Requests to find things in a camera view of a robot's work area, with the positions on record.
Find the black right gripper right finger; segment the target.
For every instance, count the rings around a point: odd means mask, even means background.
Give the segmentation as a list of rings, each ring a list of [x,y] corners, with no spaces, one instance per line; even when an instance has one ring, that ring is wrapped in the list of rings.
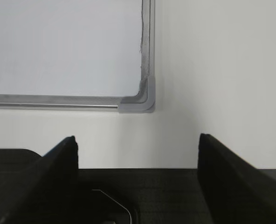
[[[216,224],[276,224],[276,180],[202,133],[197,176]]]

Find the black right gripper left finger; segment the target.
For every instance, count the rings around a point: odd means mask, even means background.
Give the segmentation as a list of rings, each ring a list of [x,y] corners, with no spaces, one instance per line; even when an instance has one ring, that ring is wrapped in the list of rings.
[[[67,224],[77,178],[71,136],[0,186],[0,224]]]

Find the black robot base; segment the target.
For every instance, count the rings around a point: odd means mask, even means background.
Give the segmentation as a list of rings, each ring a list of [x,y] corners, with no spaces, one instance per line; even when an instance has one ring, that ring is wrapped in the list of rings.
[[[0,149],[0,186],[42,156]],[[78,169],[68,224],[214,224],[196,169]]]

